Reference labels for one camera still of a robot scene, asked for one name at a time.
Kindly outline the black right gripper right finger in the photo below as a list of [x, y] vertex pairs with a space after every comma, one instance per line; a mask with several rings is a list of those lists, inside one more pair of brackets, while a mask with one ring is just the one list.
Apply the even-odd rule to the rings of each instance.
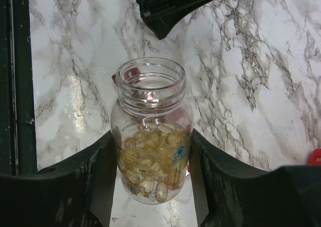
[[263, 171], [197, 131], [189, 163], [198, 226], [320, 226], [320, 166]]

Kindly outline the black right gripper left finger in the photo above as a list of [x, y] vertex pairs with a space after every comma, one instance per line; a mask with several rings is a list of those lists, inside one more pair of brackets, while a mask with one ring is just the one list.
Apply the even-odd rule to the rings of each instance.
[[2, 174], [1, 226], [109, 226], [116, 168], [107, 132], [36, 174]]

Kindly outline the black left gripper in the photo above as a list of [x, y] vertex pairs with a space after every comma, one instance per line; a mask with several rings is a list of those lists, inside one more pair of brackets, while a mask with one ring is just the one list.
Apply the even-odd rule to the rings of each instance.
[[160, 40], [186, 15], [212, 0], [136, 0], [146, 26]]

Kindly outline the clear bottle yellow pills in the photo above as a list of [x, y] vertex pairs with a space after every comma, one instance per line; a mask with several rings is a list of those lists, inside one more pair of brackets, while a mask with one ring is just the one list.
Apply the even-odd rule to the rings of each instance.
[[[124, 63], [117, 72], [123, 66], [148, 63], [180, 65], [166, 58], [144, 57]], [[117, 90], [117, 100], [110, 116], [110, 131], [116, 144], [122, 185], [138, 202], [150, 205], [165, 203], [183, 187], [194, 128], [193, 110], [186, 98], [186, 87], [184, 101], [188, 107], [184, 120], [188, 120], [189, 124], [181, 126], [127, 113], [120, 106]]]

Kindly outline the red weekly pill organizer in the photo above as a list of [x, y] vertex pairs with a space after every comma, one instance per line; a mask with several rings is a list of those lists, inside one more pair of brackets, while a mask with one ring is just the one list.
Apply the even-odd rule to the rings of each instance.
[[188, 125], [185, 70], [180, 65], [123, 66], [115, 76], [120, 106], [139, 118]]

